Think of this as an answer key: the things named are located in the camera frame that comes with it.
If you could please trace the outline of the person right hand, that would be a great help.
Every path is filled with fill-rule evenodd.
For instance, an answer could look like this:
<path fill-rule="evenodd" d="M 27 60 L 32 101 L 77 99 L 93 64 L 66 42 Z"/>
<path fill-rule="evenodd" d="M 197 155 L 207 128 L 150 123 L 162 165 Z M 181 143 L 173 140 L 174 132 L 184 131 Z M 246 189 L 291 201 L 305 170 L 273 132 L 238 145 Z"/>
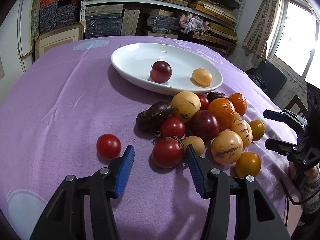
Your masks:
<path fill-rule="evenodd" d="M 290 178 L 293 179 L 296 176 L 296 167 L 293 164 L 293 162 L 289 162 L 289 175 Z M 316 179 L 319 175 L 319 165 L 317 164 L 316 166 L 314 166 L 313 168 L 309 169 L 308 171 L 304 172 L 304 174 L 311 178 L 311 179 Z"/>

